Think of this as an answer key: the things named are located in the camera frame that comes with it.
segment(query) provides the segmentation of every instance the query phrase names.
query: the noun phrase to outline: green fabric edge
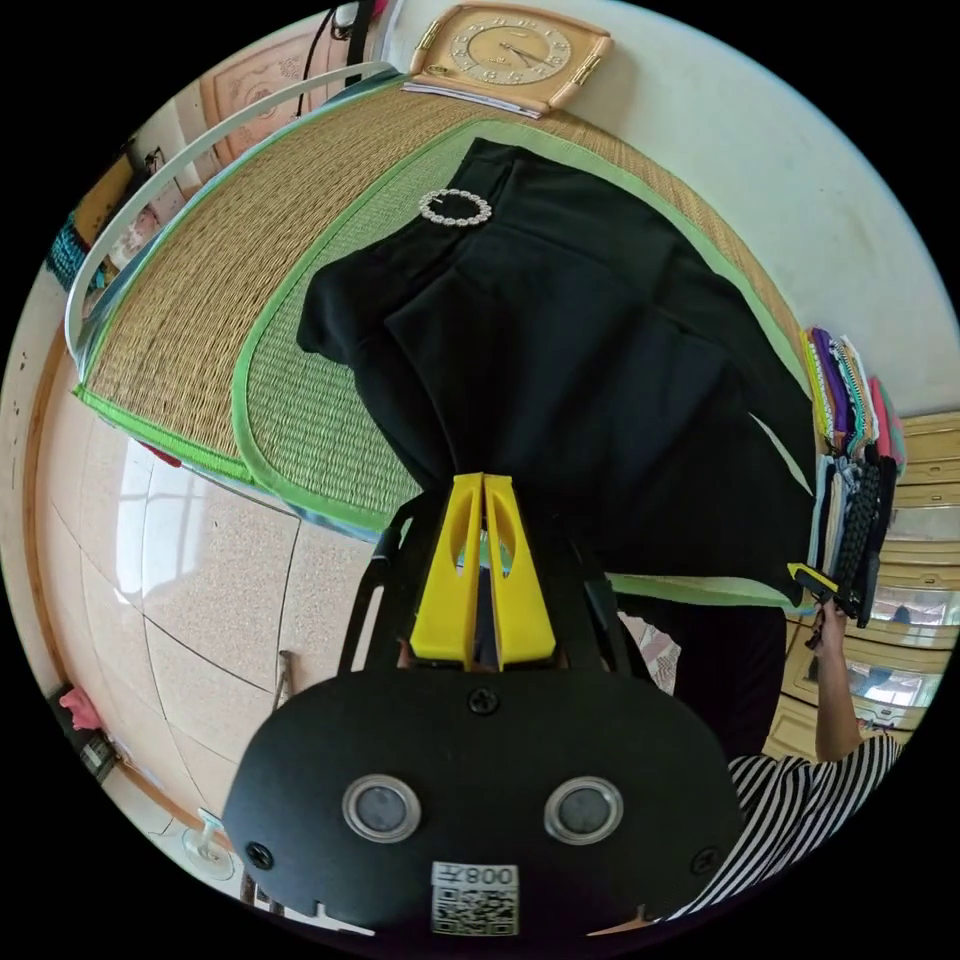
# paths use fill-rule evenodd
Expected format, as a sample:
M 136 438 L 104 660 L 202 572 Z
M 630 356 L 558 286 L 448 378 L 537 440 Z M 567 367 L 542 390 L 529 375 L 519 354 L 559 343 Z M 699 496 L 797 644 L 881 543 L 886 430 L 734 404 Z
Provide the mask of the green fabric edge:
M 334 520 L 340 520 L 345 523 L 370 526 L 371 520 L 374 518 L 380 519 L 383 526 L 389 523 L 390 517 L 386 514 L 376 514 L 371 511 L 360 510 L 351 504 L 344 503 L 342 500 L 331 500 L 330 498 L 318 496 L 310 491 L 305 491 L 302 487 L 292 483 L 282 474 L 278 473 L 273 468 L 273 465 L 266 460 L 260 452 L 260 448 L 253 436 L 253 428 L 248 415 L 247 385 L 249 383 L 250 364 L 253 360 L 253 355 L 256 353 L 260 339 L 276 316 L 280 304 L 296 286 L 303 274 L 314 263 L 324 247 L 337 235 L 343 225 L 349 222 L 356 212 L 362 209 L 372 197 L 376 196 L 385 184 L 399 175 L 411 163 L 419 160 L 425 153 L 430 152 L 438 144 L 458 135 L 470 126 L 489 122 L 490 121 L 487 120 L 468 120 L 465 123 L 458 124 L 450 130 L 438 134 L 412 153 L 407 154 L 402 160 L 381 174 L 359 197 L 341 211 L 326 230 L 310 245 L 303 256 L 297 261 L 296 266 L 284 277 L 283 282 L 271 295 L 261 311 L 260 316 L 257 317 L 254 322 L 250 333 L 247 334 L 247 339 L 244 341 L 240 355 L 237 358 L 236 366 L 233 369 L 233 380 L 230 391 L 234 440 L 236 441 L 237 448 L 240 450 L 240 455 L 243 457 L 244 462 L 250 470 L 251 476 L 257 484 L 262 485 L 281 500 L 292 503 L 294 506 L 304 510 L 309 510 L 312 513 L 328 514 Z
M 245 163 L 252 160 L 255 156 L 257 156 L 263 150 L 266 150 L 267 147 L 273 146 L 275 143 L 278 143 L 279 141 L 281 141 L 284 137 L 293 133 L 294 130 L 298 130 L 300 127 L 304 126 L 305 124 L 310 123 L 313 120 L 316 120 L 317 117 L 322 114 L 332 113 L 340 107 L 347 106 L 348 104 L 358 103 L 360 100 L 364 100 L 365 98 L 373 96 L 374 94 L 381 93 L 384 90 L 389 90 L 393 87 L 396 87 L 399 84 L 403 83 L 403 81 L 404 81 L 404 78 L 401 76 L 401 77 L 398 77 L 396 80 L 391 80 L 387 83 L 384 83 L 382 86 L 374 87 L 372 90 L 368 90 L 366 93 L 360 93 L 350 99 L 343 100 L 339 103 L 331 104 L 330 107 L 327 109 L 324 109 L 323 107 L 321 107 L 317 113 L 308 114 L 306 117 L 301 118 L 299 122 L 294 122 L 289 126 L 286 126 L 281 130 L 278 130 L 274 135 L 267 137 L 267 139 L 265 139 L 261 143 L 258 143 L 254 147 L 251 147 L 242 157 L 240 157 L 229 167 L 221 171 L 220 174 L 218 174 L 209 184 L 207 184 L 207 187 L 209 189 L 202 188 L 195 197 L 192 197 L 191 202 L 188 203 L 183 208 L 183 210 L 180 211 L 179 214 L 177 214 L 177 216 L 170 222 L 170 224 L 168 224 L 167 228 L 163 231 L 163 233 L 157 238 L 157 242 L 154 244 L 154 247 L 150 251 L 149 255 L 144 258 L 143 262 L 130 275 L 130 278 L 126 281 L 126 284 L 124 285 L 123 290 L 120 291 L 120 295 L 117 297 L 116 303 L 114 303 L 112 309 L 110 310 L 110 313 L 104 318 L 103 328 L 100 330 L 99 335 L 97 336 L 97 342 L 93 346 L 93 351 L 90 356 L 90 362 L 87 364 L 87 371 L 88 371 L 87 376 L 89 377 L 93 373 L 94 369 L 99 363 L 100 352 L 103 348 L 104 342 L 107 339 L 107 335 L 110 333 L 110 330 L 113 327 L 113 322 L 114 322 L 114 319 L 116 318 L 117 311 L 120 309 L 121 305 L 126 300 L 126 297 L 130 293 L 131 289 L 133 288 L 133 285 L 136 282 L 137 278 L 143 272 L 147 264 L 151 262 L 151 260 L 156 255 L 157 251 L 161 248 L 161 246 L 169 242 L 170 238 L 176 234 L 177 228 L 180 226 L 180 224 L 183 222 L 183 220 L 187 216 L 189 216 L 190 214 L 198 210 L 200 206 L 203 203 L 205 203 L 209 197 L 213 196 L 213 194 L 220 189 L 222 184 L 225 183 L 227 180 L 229 180 L 230 177 L 234 173 L 236 173 L 236 171 L 239 170 Z M 88 396 L 91 396 L 91 397 L 96 396 L 95 394 L 90 393 L 90 391 L 86 391 L 86 392 Z M 98 399 L 100 399 L 103 404 L 113 407 L 113 404 L 111 404 L 109 400 L 105 400 L 103 398 L 98 398 Z M 92 406 L 92 404 L 89 404 L 87 400 L 84 400 L 84 403 L 87 403 L 88 406 Z M 154 427 L 154 429 L 157 429 L 157 430 L 163 429 L 162 427 L 158 427 L 156 425 L 152 425 L 152 426 Z M 195 444 L 192 444 L 190 441 L 183 440 L 182 437 L 178 437 L 177 434 L 175 433 L 167 433 L 165 434 L 165 436 L 168 436 L 171 439 L 174 439 L 177 441 L 183 441 L 183 443 L 188 444 L 190 447 L 194 449 L 197 449 Z M 168 450 L 167 452 L 175 453 L 175 451 L 173 450 Z
M 754 580 L 738 577 L 644 577 L 633 574 L 608 573 L 607 579 L 618 593 L 657 597 L 676 603 L 717 607 L 782 607 L 797 610 L 779 590 Z
M 242 460 L 235 460 L 221 453 L 215 453 L 207 447 L 202 447 L 178 434 L 157 427 L 149 420 L 144 420 L 127 410 L 121 409 L 109 400 L 104 400 L 103 397 L 91 393 L 83 385 L 74 387 L 73 395 L 85 406 L 90 407 L 91 410 L 100 414 L 114 426 L 119 427 L 124 433 L 130 434 L 135 440 L 152 444 L 163 450 L 164 453 L 172 454 L 180 460 L 209 470 L 211 473 L 229 477 L 231 480 L 237 480 L 240 483 L 258 486 Z
M 790 451 L 780 442 L 780 438 L 757 416 L 750 414 L 751 417 L 757 422 L 757 425 L 761 430 L 770 438 L 770 442 L 777 448 L 777 452 L 783 458 L 784 462 L 787 465 L 787 469 L 793 476 L 793 479 L 803 487 L 807 493 L 812 497 L 813 491 L 810 489 L 810 484 L 807 483 L 806 477 L 803 475 L 803 471 L 800 469 L 799 464 L 796 460 L 793 459 Z
M 374 183 L 372 183 L 359 197 L 357 197 L 356 200 L 354 200 L 345 210 L 343 210 L 326 228 L 326 230 L 321 233 L 317 240 L 311 244 L 300 260 L 297 261 L 296 266 L 284 278 L 277 290 L 274 291 L 273 295 L 267 301 L 267 304 L 265 305 L 260 316 L 254 322 L 250 333 L 247 335 L 247 339 L 244 341 L 240 355 L 237 358 L 237 363 L 234 367 L 233 380 L 231 383 L 231 414 L 233 420 L 234 439 L 237 443 L 238 449 L 240 450 L 240 454 L 250 469 L 250 473 L 257 485 L 263 486 L 266 490 L 273 492 L 282 500 L 315 513 L 329 514 L 334 519 L 348 523 L 361 523 L 369 525 L 370 521 L 375 516 L 382 516 L 382 522 L 388 522 L 389 518 L 385 515 L 376 515 L 368 511 L 358 511 L 356 508 L 349 504 L 343 503 L 342 501 L 330 500 L 325 497 L 319 497 L 309 491 L 305 491 L 298 485 L 288 481 L 285 477 L 274 470 L 273 466 L 261 454 L 256 440 L 254 439 L 253 430 L 250 425 L 246 403 L 250 364 L 253 359 L 253 355 L 256 352 L 260 338 L 263 336 L 264 331 L 272 322 L 273 317 L 276 315 L 276 312 L 279 309 L 280 303 L 297 284 L 304 272 L 313 264 L 324 247 L 326 247 L 333 237 L 336 236 L 337 232 L 343 227 L 344 223 L 349 221 L 359 209 L 365 206 L 383 189 L 385 184 L 389 183 L 391 179 L 393 179 L 409 164 L 419 160 L 423 155 L 429 153 L 444 141 L 450 139 L 451 137 L 460 135 L 464 130 L 467 130 L 473 126 L 484 126 L 486 128 L 493 127 L 494 129 L 497 127 L 502 127 L 511 131 L 515 129 L 514 124 L 506 121 L 490 120 L 488 118 L 467 120 L 456 125 L 455 127 L 452 127 L 450 130 L 447 130 L 444 133 L 438 134 L 427 143 L 418 147 L 417 150 L 398 161 L 398 163 L 378 177 L 377 180 L 375 180 Z M 746 277 L 726 257 L 723 256 L 723 254 L 714 246 L 712 241 L 703 235 L 696 224 L 694 224 L 683 213 L 677 210 L 676 207 L 664 200 L 655 190 L 645 184 L 636 175 L 630 174 L 625 170 L 621 170 L 619 167 L 605 160 L 603 157 L 600 157 L 594 151 L 588 150 L 586 147 L 582 147 L 579 144 L 571 143 L 562 137 L 547 133 L 543 130 L 539 130 L 537 133 L 540 138 L 557 142 L 559 145 L 561 145 L 564 151 L 573 150 L 574 152 L 589 154 L 591 157 L 601 161 L 604 167 L 611 174 L 611 177 L 609 178 L 610 182 L 616 183 L 617 186 L 620 186 L 628 193 L 639 197 L 663 216 L 665 216 L 671 223 L 677 226 L 684 236 L 686 236 L 687 239 L 690 240 L 690 242 L 694 245 L 711 269 L 728 279 L 741 292 L 741 294 L 744 296 L 744 299 L 747 301 L 751 312 L 763 327 L 764 334 L 780 361 L 785 367 L 787 367 L 790 373 L 794 376 L 794 379 L 796 379 L 801 385 L 807 396 L 810 395 L 810 385 L 807 379 L 806 371 L 803 369 L 797 360 L 797 357 L 794 355 L 793 349 L 790 346 L 786 335 L 777 325 L 769 310 L 767 310 L 764 304 L 760 301 L 759 297 L 757 297 Z M 685 224 L 687 229 L 683 229 L 682 224 Z M 768 436 L 770 436 L 770 438 L 773 440 L 781 454 L 786 454 L 786 449 L 783 447 L 782 443 L 780 443 L 779 440 L 773 436 L 769 429 L 764 429 Z M 784 459 L 791 475 L 801 483 L 807 493 L 810 493 L 809 486 L 803 479 L 803 475 L 793 458 L 787 454 Z M 786 600 L 782 594 L 778 593 L 777 597 Z

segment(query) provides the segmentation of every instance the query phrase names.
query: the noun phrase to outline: human arm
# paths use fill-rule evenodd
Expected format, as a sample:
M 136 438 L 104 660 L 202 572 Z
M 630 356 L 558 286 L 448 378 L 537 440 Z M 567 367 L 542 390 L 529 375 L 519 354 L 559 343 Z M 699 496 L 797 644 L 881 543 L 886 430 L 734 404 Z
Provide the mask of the human arm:
M 830 600 L 821 611 L 823 621 L 820 643 L 814 653 L 819 660 L 817 685 L 817 759 L 821 762 L 842 760 L 863 742 L 843 655 L 843 635 L 847 618 Z

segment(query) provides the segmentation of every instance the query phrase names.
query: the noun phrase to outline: qr code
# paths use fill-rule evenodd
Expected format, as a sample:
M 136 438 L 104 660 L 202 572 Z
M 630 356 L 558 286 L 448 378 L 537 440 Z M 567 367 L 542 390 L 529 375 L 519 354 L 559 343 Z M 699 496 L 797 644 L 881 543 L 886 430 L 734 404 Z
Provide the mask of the qr code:
M 518 891 L 434 887 L 433 932 L 503 937 L 517 932 Z

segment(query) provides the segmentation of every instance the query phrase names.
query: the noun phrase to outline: striped shirt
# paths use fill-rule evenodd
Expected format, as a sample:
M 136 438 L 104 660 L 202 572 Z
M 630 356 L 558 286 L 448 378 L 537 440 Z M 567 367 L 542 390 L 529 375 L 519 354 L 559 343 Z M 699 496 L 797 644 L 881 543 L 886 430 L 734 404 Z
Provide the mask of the striped shirt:
M 843 826 L 900 755 L 887 734 L 864 740 L 835 763 L 799 757 L 738 757 L 730 774 L 746 822 L 743 833 L 703 893 L 666 919 L 726 900 L 779 873 Z

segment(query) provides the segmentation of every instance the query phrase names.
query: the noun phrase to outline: paper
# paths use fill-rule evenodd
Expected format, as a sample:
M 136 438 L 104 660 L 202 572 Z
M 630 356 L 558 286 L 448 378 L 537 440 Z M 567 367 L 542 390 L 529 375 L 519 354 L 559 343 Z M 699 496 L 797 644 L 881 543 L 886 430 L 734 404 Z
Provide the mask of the paper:
M 498 100 L 496 97 L 486 97 L 482 93 L 468 93 L 465 90 L 449 90 L 446 87 L 434 87 L 425 83 L 405 83 L 401 89 L 406 90 L 408 93 L 436 93 L 441 97 L 453 97 L 454 100 L 466 100 L 469 103 L 479 103 L 486 107 L 496 107 L 499 110 L 506 110 L 509 113 L 519 113 L 524 117 L 532 117 L 534 120 L 539 120 L 542 116 L 538 110 L 520 107 L 507 100 Z

